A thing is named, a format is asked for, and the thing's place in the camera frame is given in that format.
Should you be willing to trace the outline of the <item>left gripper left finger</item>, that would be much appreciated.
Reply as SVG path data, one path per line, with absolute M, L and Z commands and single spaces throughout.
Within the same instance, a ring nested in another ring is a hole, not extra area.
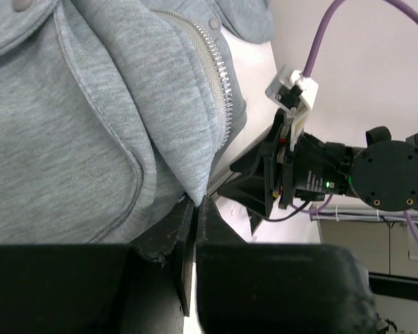
M 0 245 L 0 333 L 182 333 L 194 204 L 128 244 Z

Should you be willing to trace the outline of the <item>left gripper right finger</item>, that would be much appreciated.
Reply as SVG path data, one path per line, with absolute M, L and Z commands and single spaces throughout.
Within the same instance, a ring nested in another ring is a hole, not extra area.
M 199 207 L 196 307 L 204 333 L 375 333 L 378 323 L 348 249 L 247 243 L 211 198 Z

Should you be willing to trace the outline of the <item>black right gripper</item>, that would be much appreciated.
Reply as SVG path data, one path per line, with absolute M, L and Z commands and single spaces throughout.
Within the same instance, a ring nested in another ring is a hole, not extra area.
M 234 200 L 261 218 L 272 211 L 273 195 L 279 207 L 295 198 L 306 202 L 348 191 L 348 146 L 322 142 L 303 132 L 291 139 L 293 121 L 278 111 L 266 139 L 255 141 L 230 165 L 237 177 L 221 185 L 217 193 Z

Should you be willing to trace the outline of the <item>grey zip-up jacket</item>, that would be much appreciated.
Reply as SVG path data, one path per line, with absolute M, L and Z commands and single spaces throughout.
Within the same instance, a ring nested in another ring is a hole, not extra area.
M 127 243 L 244 129 L 269 1 L 0 1 L 0 244 Z

